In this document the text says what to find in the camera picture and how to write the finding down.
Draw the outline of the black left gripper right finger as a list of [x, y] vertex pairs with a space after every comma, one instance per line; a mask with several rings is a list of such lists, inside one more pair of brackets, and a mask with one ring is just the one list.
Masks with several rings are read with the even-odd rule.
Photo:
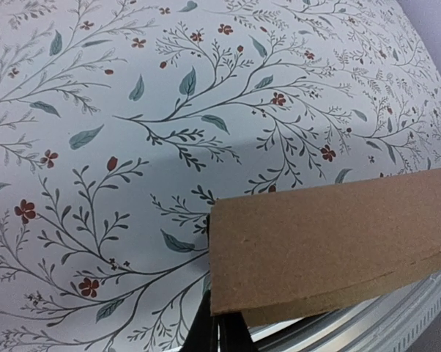
[[253, 340], [241, 313], [221, 315], [220, 351], [253, 351]]

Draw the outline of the brown cardboard box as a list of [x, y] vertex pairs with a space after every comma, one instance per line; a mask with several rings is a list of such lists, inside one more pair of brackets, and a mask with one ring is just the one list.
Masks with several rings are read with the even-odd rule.
[[249, 326], [391, 293], [441, 270], [441, 169], [221, 199], [211, 312]]

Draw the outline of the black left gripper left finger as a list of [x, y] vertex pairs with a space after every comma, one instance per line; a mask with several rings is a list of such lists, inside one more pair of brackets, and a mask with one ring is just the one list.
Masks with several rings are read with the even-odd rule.
[[182, 352], [214, 352], [218, 350], [218, 325], [210, 312], [211, 292], [203, 295]]

